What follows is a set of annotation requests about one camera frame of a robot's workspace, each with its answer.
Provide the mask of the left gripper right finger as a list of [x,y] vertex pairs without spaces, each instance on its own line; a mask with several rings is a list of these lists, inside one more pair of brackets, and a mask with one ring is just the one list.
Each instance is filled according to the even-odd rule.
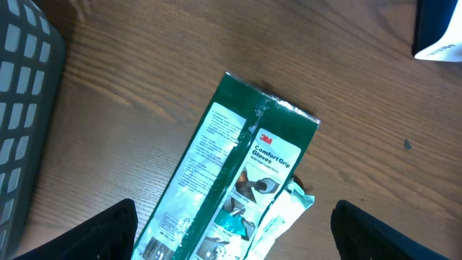
[[447,259],[347,200],[336,203],[331,232],[341,260]]

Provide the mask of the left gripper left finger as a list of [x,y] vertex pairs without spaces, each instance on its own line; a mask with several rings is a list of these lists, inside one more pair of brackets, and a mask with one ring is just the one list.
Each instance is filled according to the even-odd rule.
[[137,226],[134,201],[123,199],[14,260],[130,260]]

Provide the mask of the light green wipes pack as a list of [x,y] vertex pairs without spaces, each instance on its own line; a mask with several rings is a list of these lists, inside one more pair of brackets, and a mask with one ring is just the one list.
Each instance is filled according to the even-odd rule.
[[263,260],[276,239],[288,231],[295,221],[315,202],[295,178],[289,180],[259,225],[245,260]]

